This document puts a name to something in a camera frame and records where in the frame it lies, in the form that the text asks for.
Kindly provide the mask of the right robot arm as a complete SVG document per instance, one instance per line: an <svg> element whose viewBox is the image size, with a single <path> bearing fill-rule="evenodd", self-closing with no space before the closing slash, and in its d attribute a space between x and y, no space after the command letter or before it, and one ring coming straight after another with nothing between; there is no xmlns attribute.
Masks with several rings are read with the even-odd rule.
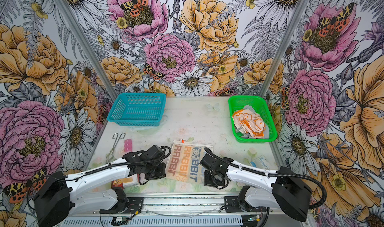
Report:
<svg viewBox="0 0 384 227"><path fill-rule="evenodd" d="M231 158L221 158L209 148L200 161L205 168L204 185L218 190L229 183L243 184L239 194L226 196L223 209L227 213L264 214L266 221L271 209L279 209L288 217L305 222L308 211L322 206L328 197L326 188L318 180L299 175L287 167L278 170L260 169Z"/></svg>

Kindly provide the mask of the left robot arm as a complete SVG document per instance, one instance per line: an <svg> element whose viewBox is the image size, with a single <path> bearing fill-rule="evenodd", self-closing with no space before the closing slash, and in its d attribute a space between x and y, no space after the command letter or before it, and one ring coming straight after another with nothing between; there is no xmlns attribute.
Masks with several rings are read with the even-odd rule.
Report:
<svg viewBox="0 0 384 227"><path fill-rule="evenodd" d="M92 193L91 190L132 176L162 179L166 176L164 160L171 152L168 146L153 145L146 151L129 152L86 172L50 175L33 198L39 226L53 227L68 216L83 212L102 210L115 214L124 211L128 200L122 188L113 187L105 193Z"/></svg>

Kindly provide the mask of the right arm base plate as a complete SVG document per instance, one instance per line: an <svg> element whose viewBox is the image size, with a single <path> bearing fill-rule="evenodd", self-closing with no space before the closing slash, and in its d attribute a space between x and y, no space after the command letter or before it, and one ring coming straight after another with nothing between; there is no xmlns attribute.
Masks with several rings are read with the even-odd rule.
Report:
<svg viewBox="0 0 384 227"><path fill-rule="evenodd" d="M224 197L224 210L226 213L262 213L266 212L266 207L252 207L245 199L238 196Z"/></svg>

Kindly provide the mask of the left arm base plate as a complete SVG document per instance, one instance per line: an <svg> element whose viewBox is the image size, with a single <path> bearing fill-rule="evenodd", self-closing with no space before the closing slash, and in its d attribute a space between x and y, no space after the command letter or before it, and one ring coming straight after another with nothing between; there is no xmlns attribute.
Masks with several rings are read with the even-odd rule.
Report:
<svg viewBox="0 0 384 227"><path fill-rule="evenodd" d="M106 210L100 210L101 214L134 214L141 213L143 197L128 197L126 200L118 200L116 204Z"/></svg>

